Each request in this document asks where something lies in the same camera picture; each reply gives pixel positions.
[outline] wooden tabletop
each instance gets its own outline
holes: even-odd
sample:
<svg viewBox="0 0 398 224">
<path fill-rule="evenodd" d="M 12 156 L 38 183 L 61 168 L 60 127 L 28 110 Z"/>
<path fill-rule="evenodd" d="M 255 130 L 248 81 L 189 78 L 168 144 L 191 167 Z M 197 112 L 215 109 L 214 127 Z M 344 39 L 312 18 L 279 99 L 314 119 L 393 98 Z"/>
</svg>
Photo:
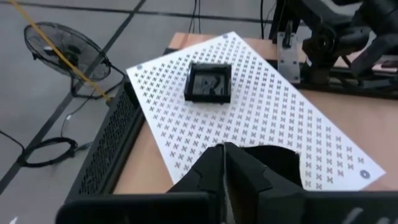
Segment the wooden tabletop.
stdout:
<svg viewBox="0 0 398 224">
<path fill-rule="evenodd" d="M 169 45 L 183 49 L 206 41 L 214 36 L 176 33 Z M 276 45 L 270 40 L 245 39 L 263 58 L 276 59 Z M 301 46 L 297 46 L 299 60 L 305 61 Z M 336 66 L 346 66 L 342 60 Z M 398 101 L 365 98 L 359 96 L 321 93 L 301 90 L 326 117 L 338 126 L 364 152 L 375 160 L 386 175 L 365 190 L 398 190 Z M 169 172 L 160 155 L 148 124 L 132 147 L 124 166 L 115 194 L 164 193 L 173 186 Z"/>
</svg>

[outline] metal mesh grille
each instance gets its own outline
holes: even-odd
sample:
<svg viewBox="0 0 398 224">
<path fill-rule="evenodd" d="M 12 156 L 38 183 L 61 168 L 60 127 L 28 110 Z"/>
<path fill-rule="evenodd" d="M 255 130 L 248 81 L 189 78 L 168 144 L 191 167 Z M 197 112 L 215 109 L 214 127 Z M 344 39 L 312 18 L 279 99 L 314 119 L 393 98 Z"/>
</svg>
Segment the metal mesh grille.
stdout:
<svg viewBox="0 0 398 224">
<path fill-rule="evenodd" d="M 123 141 L 126 128 L 134 117 L 135 109 L 125 91 L 120 94 L 115 107 L 116 109 L 109 111 L 111 115 L 108 115 L 108 123 L 103 124 L 105 128 L 102 133 L 98 133 L 94 148 L 91 149 L 93 151 L 91 161 L 84 171 L 78 194 L 98 192 L 101 182 L 104 181 L 105 175 L 121 150 L 119 145 Z"/>
</svg>

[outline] black fan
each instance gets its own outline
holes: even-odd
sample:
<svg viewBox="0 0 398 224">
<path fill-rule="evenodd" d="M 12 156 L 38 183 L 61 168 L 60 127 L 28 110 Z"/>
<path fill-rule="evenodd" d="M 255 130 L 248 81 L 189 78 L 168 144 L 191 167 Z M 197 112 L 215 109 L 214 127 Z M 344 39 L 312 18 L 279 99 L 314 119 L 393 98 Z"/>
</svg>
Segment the black fan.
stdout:
<svg viewBox="0 0 398 224">
<path fill-rule="evenodd" d="M 39 22 L 36 24 L 69 62 L 83 72 L 86 78 L 89 78 L 91 81 L 98 82 L 105 79 L 111 73 L 111 68 L 118 71 L 122 76 L 125 76 L 122 71 L 109 62 L 101 48 L 82 33 L 53 22 Z M 26 46 L 32 52 L 34 59 L 39 59 L 54 70 L 71 78 L 70 93 L 72 96 L 92 99 L 102 97 L 79 95 L 76 93 L 76 81 L 83 83 L 84 80 L 58 57 L 32 26 L 25 27 L 24 37 Z M 105 93 L 114 90 L 120 83 L 121 81 L 106 90 Z"/>
</svg>

